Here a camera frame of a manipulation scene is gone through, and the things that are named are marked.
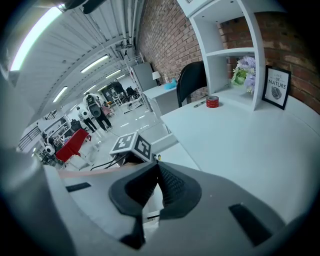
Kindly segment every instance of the blue object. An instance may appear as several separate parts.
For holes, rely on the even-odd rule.
[[[164,89],[165,90],[170,90],[170,89],[172,89],[172,88],[174,88],[176,86],[177,86],[177,80],[175,78],[173,78],[171,82],[166,83],[164,85]]]

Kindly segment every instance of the red tape roll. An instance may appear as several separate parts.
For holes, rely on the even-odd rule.
[[[219,107],[219,97],[217,97],[217,96],[208,96],[208,97],[206,97],[206,106],[208,108],[217,108],[217,107]]]

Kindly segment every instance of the red table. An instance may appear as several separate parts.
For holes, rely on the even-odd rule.
[[[89,136],[89,140],[91,140],[91,136],[84,129],[77,130],[66,144],[55,154],[56,158],[65,163],[74,155],[81,157],[79,150],[87,136]]]

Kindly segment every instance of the black cable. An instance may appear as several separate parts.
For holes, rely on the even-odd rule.
[[[115,161],[113,164],[109,164],[109,165],[108,165],[106,168],[104,168],[104,169],[108,169],[109,167],[115,165],[115,164],[118,163],[120,160],[122,160],[123,158],[125,158],[127,155],[129,155],[129,154],[125,154],[125,155],[121,156],[117,161]]]
[[[118,154],[117,154],[111,161],[106,162],[106,163],[103,163],[103,164],[100,164],[100,165],[97,165],[97,166],[95,166],[95,167],[92,167],[91,170],[90,170],[90,172],[91,172],[93,169],[95,169],[95,168],[98,168],[98,167],[100,167],[100,166],[104,166],[104,165],[107,165],[107,164],[112,163],[114,160],[116,160],[117,157],[118,157]]]

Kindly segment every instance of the white ceiling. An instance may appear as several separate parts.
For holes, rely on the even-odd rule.
[[[94,92],[128,72],[125,62],[116,52],[116,47],[120,47],[123,41],[116,1],[120,0],[106,0],[89,15],[84,15],[79,7],[64,12],[32,46],[19,71],[16,88],[38,117],[83,97],[83,93],[93,85],[97,85],[92,90]],[[138,1],[134,36],[137,35],[143,2]],[[128,33],[127,4],[128,0],[124,0]],[[134,56],[132,48],[128,48],[127,53],[127,59]],[[109,58],[85,73],[80,72],[105,54]],[[121,73],[105,79],[119,69]],[[68,89],[58,102],[53,103],[64,86]]]

